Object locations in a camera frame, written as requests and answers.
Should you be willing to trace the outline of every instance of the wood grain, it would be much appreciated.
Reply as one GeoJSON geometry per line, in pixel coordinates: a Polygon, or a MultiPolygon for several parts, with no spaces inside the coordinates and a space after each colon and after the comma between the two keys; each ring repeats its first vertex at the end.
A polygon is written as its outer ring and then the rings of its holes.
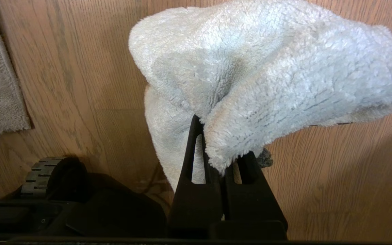
{"type": "MultiPolygon", "coordinates": [[[[146,81],[129,54],[129,31],[166,8],[221,2],[0,0],[0,27],[34,124],[0,135],[0,197],[39,158],[77,155],[90,171],[170,202],[144,120],[146,81]]],[[[392,31],[392,1],[311,2],[392,31]]],[[[392,115],[310,127],[268,149],[275,163],[264,172],[291,239],[392,242],[392,115]]]]}

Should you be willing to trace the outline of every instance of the wooden floor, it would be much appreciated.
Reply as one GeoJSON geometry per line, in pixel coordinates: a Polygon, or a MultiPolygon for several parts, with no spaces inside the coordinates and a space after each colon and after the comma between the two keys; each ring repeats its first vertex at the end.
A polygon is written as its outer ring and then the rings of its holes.
{"type": "MultiPolygon", "coordinates": [[[[0,197],[46,156],[77,155],[163,204],[172,194],[144,119],[146,81],[128,51],[141,18],[221,0],[0,0],[0,27],[33,130],[0,135],[0,197]]],[[[392,30],[392,1],[313,0],[392,30]]],[[[392,242],[392,115],[310,127],[268,146],[268,182],[290,239],[392,242]]]]}

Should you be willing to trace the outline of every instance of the white fluffy towel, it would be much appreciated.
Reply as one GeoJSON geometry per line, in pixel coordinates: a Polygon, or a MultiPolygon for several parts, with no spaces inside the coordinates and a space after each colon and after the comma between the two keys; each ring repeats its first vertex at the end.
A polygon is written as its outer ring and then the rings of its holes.
{"type": "MultiPolygon", "coordinates": [[[[149,83],[146,120],[173,189],[194,114],[222,174],[303,127],[392,113],[392,33],[302,0],[167,9],[132,28],[129,49],[149,83]]],[[[204,182],[198,149],[193,182],[204,182]]]]}

